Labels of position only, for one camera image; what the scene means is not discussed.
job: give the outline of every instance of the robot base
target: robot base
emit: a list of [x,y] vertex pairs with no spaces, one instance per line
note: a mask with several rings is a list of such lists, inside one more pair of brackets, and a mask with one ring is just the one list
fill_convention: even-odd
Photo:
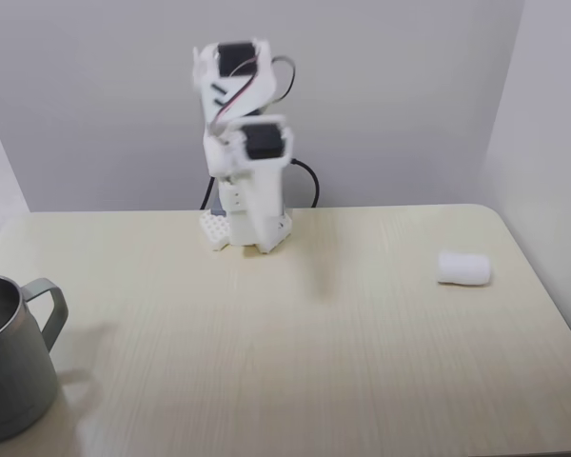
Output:
[[[199,222],[212,250],[221,250],[224,246],[232,244],[230,243],[230,223],[226,216],[215,216],[211,214],[211,210],[208,210],[201,215]],[[284,241],[291,231],[292,220],[287,214],[284,214],[280,222],[279,237],[275,240],[274,245],[270,246],[268,250],[262,250],[258,245],[256,247],[262,254],[267,254]]]

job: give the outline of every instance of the black cable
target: black cable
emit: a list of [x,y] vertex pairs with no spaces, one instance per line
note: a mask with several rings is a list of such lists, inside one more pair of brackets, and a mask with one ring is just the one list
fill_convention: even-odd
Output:
[[283,99],[285,99],[289,94],[289,92],[292,90],[292,86],[294,86],[294,78],[296,78],[296,64],[292,59],[290,59],[286,55],[276,55],[275,57],[273,57],[273,60],[271,60],[271,63],[274,64],[275,62],[286,62],[287,64],[289,64],[292,67],[292,79],[289,80],[289,86],[285,91],[284,95],[282,95],[279,98],[276,98],[271,103],[281,102]]
[[211,195],[211,189],[213,188],[213,182],[216,180],[213,176],[209,178],[209,184],[207,185],[206,196],[203,199],[203,203],[201,204],[201,210],[206,208],[207,200],[209,200],[209,195]]
[[304,168],[306,171],[308,171],[308,174],[311,175],[311,178],[313,178],[313,183],[315,183],[315,198],[313,199],[313,204],[311,207],[317,208],[317,201],[320,199],[320,180],[317,179],[317,174],[315,174],[315,171],[313,171],[313,169],[305,162],[301,162],[297,159],[292,159],[292,164]]

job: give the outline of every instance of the mug handle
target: mug handle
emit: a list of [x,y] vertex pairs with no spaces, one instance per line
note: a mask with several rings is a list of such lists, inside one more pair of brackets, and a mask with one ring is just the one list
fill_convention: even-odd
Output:
[[68,320],[68,305],[66,305],[64,293],[47,278],[35,279],[31,283],[23,286],[21,291],[23,293],[23,299],[26,302],[49,291],[50,295],[53,297],[53,311],[50,314],[45,327],[42,329],[42,337],[45,340],[45,345],[47,345],[47,350],[50,351],[53,348],[59,333],[61,333],[61,329]]

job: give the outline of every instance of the mug rim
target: mug rim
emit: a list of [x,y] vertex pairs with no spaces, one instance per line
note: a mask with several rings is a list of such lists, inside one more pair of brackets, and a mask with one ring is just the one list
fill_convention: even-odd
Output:
[[0,327],[0,342],[1,342],[4,338],[11,335],[12,332],[15,331],[15,329],[19,327],[18,324],[21,323],[21,321],[22,321],[21,316],[23,316],[23,313],[21,312],[21,308],[23,307],[25,300],[23,299],[23,294],[21,292],[21,288],[19,287],[19,285],[17,283],[15,283],[12,279],[7,278],[6,276],[1,276],[1,275],[0,275],[0,280],[5,281],[5,282],[9,283],[11,286],[13,286],[15,288],[15,290],[17,291],[17,295],[19,297],[19,303],[17,304],[17,309],[12,314],[12,316],[9,318],[7,323],[5,325],[3,325],[2,327]]

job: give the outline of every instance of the table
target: table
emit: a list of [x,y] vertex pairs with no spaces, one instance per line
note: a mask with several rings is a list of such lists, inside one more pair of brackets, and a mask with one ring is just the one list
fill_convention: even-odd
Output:
[[[571,332],[497,213],[297,209],[269,255],[198,211],[38,213],[0,274],[47,276],[63,386],[0,456],[464,456],[571,449]],[[484,288],[440,286],[480,252]],[[50,303],[34,302],[39,320]]]

